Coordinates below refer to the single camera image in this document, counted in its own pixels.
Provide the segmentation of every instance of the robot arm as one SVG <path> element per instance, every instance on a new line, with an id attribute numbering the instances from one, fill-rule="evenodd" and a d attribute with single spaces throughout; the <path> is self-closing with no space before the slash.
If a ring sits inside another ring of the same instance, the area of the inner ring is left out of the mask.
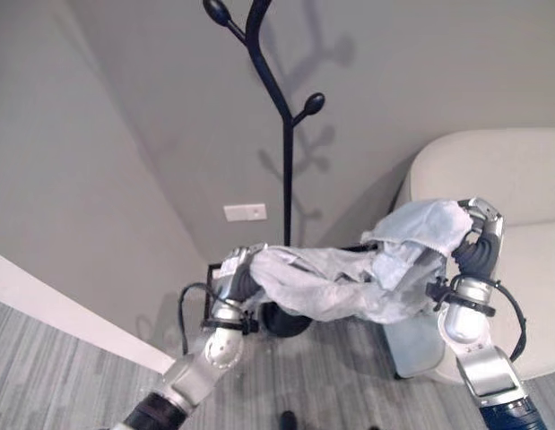
<path id="1" fill-rule="evenodd" d="M 213 333 L 198 344 L 196 352 L 178 359 L 163 375 L 160 387 L 150 393 L 123 423 L 112 430 L 178 430 L 194 409 L 213 391 L 216 383 L 241 359 L 244 333 L 250 321 L 243 302 L 260 287 L 248 275 L 247 262 L 264 245 L 238 248 L 223 262 L 216 281 Z"/>
<path id="2" fill-rule="evenodd" d="M 498 285 L 490 278 L 501 247 L 502 216 L 481 199 L 460 204 L 472 216 L 473 231 L 480 237 L 474 244 L 465 241 L 453 253 L 460 275 L 450 287 L 442 280 L 427 287 L 427 294 L 438 301 L 436 310 L 442 302 L 449 303 L 440 311 L 438 330 L 455 353 L 460 374 L 488 428 L 545 429 L 511 359 L 490 337 L 488 317 L 495 311 L 489 301 Z M 524 328 L 521 339 L 525 340 Z M 519 347 L 512 359 L 516 359 L 524 345 Z"/>

